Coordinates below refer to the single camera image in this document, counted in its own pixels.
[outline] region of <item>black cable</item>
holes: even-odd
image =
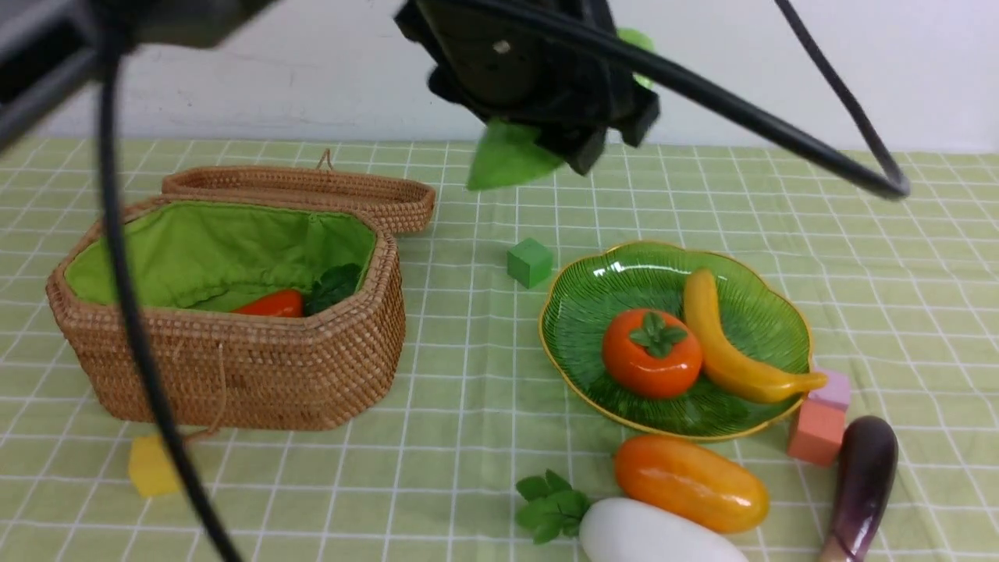
[[[241,557],[212,508],[212,504],[199,481],[198,472],[184,449],[184,440],[177,431],[170,402],[160,384],[156,362],[150,351],[142,316],[136,303],[132,280],[129,276],[120,210],[121,203],[118,199],[118,171],[115,157],[115,100],[124,49],[119,48],[114,42],[115,39],[111,38],[109,45],[105,46],[102,53],[102,87],[97,134],[101,201],[104,207],[104,231],[111,253],[111,265],[118,289],[119,308],[125,324],[129,347],[132,349],[132,357],[138,367],[143,387],[146,389],[146,398],[149,401],[156,424],[160,428],[163,442],[173,459],[177,473],[184,484],[184,489],[187,491],[188,498],[222,560],[240,562]]]
[[[850,118],[853,119],[853,123],[857,126],[860,131],[860,136],[864,138],[864,142],[867,143],[867,147],[870,148],[871,154],[878,161],[878,164],[885,170],[885,173],[889,177],[893,178],[896,182],[905,182],[906,187],[908,187],[908,180],[905,178],[905,174],[899,168],[898,163],[895,159],[891,157],[891,152],[881,141],[881,137],[874,130],[874,125],[871,123],[870,119],[867,118],[867,114],[864,112],[864,108],[860,107],[860,102],[857,98],[853,97],[853,93],[850,89],[846,87],[843,80],[839,77],[839,74],[832,64],[829,63],[828,59],[822,53],[822,50],[818,48],[815,44],[815,40],[812,39],[811,33],[808,32],[808,28],[805,27],[801,18],[798,17],[798,13],[791,6],[789,0],[773,0],[773,3],[777,5],[780,13],[783,14],[784,19],[787,21],[787,25],[790,26],[791,31],[794,36],[801,43],[805,52],[808,53],[808,58],[811,59],[812,63],[818,68],[819,73],[822,78],[825,79],[829,87],[839,98],[839,102],[843,104],[846,108],[846,112],[850,114]]]
[[[882,198],[894,200],[909,195],[908,178],[902,173],[877,135],[873,133],[873,127],[870,127],[870,123],[863,116],[863,113],[858,112],[859,105],[856,104],[856,100],[853,100],[852,95],[844,99],[843,93],[849,94],[849,91],[846,90],[845,86],[842,86],[842,82],[838,80],[838,76],[832,72],[827,62],[824,66],[820,65],[823,75],[830,83],[839,84],[836,94],[840,96],[843,103],[852,100],[852,104],[847,104],[850,115],[864,133],[868,147],[883,166],[886,175],[882,176],[868,169],[779,117],[763,111],[686,68],[640,47],[630,45],[614,35],[579,25],[568,16],[536,8],[525,2],[510,2],[509,0],[433,1],[492,15],[525,30],[543,35],[547,39],[563,43],[571,49],[602,58],[635,74],[645,76],[705,109],[745,127],[801,158]],[[799,41],[802,41],[806,50],[815,60],[814,55],[818,52],[818,48],[814,46],[814,42],[810,41],[807,34],[801,34],[804,28],[800,20],[795,22],[789,17],[793,16],[794,13],[787,2],[778,2],[778,5],[781,6],[784,16],[791,23]]]

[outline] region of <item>toy vegetable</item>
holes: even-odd
[[[282,318],[301,318],[305,309],[302,293],[295,289],[285,289],[272,293],[246,306],[237,308],[236,314],[252,314],[255,316],[277,316]]]
[[[692,521],[628,498],[591,504],[550,470],[516,489],[527,501],[516,522],[534,544],[578,537],[591,562],[747,562],[727,539]]]
[[[876,416],[853,420],[843,434],[832,521],[819,562],[863,562],[881,524],[898,465],[898,439]]]
[[[770,511],[766,486],[751,472],[689,441],[639,435],[614,455],[617,485],[631,499],[716,533],[755,528]]]
[[[618,384],[653,400],[673,398],[697,381],[700,344],[682,322],[656,310],[618,314],[603,334],[603,366]]]
[[[346,263],[328,269],[313,284],[306,314],[312,316],[339,304],[354,294],[361,280],[361,266]]]

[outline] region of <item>orange block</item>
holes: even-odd
[[[791,426],[787,454],[818,466],[831,466],[839,455],[845,429],[845,412],[805,400]]]

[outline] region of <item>green plate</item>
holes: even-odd
[[[803,400],[754,404],[701,375],[682,396],[639,397],[603,369],[603,332],[617,314],[640,307],[683,318],[686,276],[710,268],[717,279],[725,335],[739,351],[789,373],[806,373],[811,333],[783,297],[741,263],[660,242],[633,242],[582,258],[558,273],[538,319],[541,344],[569,387],[603,415],[639,431],[720,441],[755,433],[793,413]]]

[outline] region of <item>green cube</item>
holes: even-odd
[[[527,289],[551,275],[554,257],[543,244],[527,238],[506,251],[506,275]]]

